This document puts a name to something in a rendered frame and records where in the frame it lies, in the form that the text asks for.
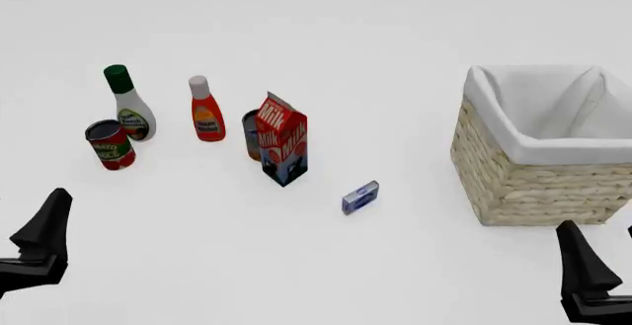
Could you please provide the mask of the small blue cream cheese box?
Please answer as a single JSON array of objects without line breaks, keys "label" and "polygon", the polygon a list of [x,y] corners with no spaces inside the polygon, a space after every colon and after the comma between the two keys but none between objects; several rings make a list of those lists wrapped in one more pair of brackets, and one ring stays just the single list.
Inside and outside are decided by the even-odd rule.
[{"label": "small blue cream cheese box", "polygon": [[345,215],[353,214],[355,211],[363,208],[368,203],[372,203],[377,199],[379,192],[379,184],[371,181],[361,188],[347,194],[342,198],[342,212]]}]

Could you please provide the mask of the blue and orange soup can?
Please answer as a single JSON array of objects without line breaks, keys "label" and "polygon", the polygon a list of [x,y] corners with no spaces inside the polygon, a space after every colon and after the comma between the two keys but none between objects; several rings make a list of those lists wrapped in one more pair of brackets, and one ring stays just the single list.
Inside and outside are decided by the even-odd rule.
[{"label": "blue and orange soup can", "polygon": [[245,114],[242,118],[242,125],[244,129],[248,155],[255,161],[261,161],[261,153],[258,143],[258,130],[256,125],[257,113],[257,110],[253,110]]}]

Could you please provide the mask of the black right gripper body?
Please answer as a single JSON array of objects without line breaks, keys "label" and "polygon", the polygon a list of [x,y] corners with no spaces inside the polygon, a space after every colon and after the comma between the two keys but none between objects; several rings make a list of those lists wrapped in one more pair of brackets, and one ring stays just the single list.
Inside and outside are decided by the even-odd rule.
[{"label": "black right gripper body", "polygon": [[632,295],[606,295],[588,299],[569,294],[561,300],[571,323],[632,324]]}]

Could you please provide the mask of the white green-capped salad dressing bottle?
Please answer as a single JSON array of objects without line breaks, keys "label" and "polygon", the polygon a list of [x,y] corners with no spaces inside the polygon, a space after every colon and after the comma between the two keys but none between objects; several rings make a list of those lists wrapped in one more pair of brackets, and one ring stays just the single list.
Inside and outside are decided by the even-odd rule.
[{"label": "white green-capped salad dressing bottle", "polygon": [[117,120],[127,136],[136,141],[151,139],[157,128],[156,119],[135,90],[126,66],[108,66],[104,75],[116,99]]}]

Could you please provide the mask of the red tomato sauce can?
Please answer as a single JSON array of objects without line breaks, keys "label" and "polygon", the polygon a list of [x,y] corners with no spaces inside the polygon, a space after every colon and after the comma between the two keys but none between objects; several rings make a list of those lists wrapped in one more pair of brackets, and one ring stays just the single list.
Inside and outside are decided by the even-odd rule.
[{"label": "red tomato sauce can", "polygon": [[135,161],[134,149],[117,120],[94,122],[85,137],[107,170],[122,170]]}]

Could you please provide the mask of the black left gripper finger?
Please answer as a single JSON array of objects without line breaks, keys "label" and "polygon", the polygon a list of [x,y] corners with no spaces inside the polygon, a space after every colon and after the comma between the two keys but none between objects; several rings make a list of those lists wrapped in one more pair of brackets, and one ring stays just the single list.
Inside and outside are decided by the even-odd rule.
[{"label": "black left gripper finger", "polygon": [[39,211],[10,237],[21,262],[43,262],[52,256],[68,259],[66,233],[73,198],[64,188],[52,191]]}]

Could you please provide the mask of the red and blue milk carton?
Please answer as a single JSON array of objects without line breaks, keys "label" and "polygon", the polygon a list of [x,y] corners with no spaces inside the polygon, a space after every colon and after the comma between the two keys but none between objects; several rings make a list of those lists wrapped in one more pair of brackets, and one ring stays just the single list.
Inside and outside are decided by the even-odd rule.
[{"label": "red and blue milk carton", "polygon": [[264,173],[285,187],[307,172],[306,115],[269,92],[255,123]]}]

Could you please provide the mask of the woven basket with white liner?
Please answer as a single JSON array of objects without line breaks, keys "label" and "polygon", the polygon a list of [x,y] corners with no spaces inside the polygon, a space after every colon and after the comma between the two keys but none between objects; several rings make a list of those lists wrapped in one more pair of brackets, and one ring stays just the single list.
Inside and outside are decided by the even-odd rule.
[{"label": "woven basket with white liner", "polygon": [[604,223],[632,200],[632,87],[599,66],[473,66],[450,157],[484,225]]}]

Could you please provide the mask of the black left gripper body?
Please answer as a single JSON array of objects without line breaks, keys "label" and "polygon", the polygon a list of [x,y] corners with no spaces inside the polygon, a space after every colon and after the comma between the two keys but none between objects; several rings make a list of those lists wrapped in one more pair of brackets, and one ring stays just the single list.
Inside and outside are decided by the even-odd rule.
[{"label": "black left gripper body", "polygon": [[57,285],[61,282],[67,267],[67,260],[60,257],[30,261],[0,259],[0,298],[9,291]]}]

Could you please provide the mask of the red ketchup bottle white cap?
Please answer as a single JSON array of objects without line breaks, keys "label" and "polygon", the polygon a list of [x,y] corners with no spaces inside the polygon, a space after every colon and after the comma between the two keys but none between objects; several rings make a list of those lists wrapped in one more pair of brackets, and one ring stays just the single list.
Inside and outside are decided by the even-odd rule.
[{"label": "red ketchup bottle white cap", "polygon": [[215,142],[222,140],[226,128],[217,102],[210,93],[207,79],[196,75],[189,79],[192,93],[192,119],[199,140]]}]

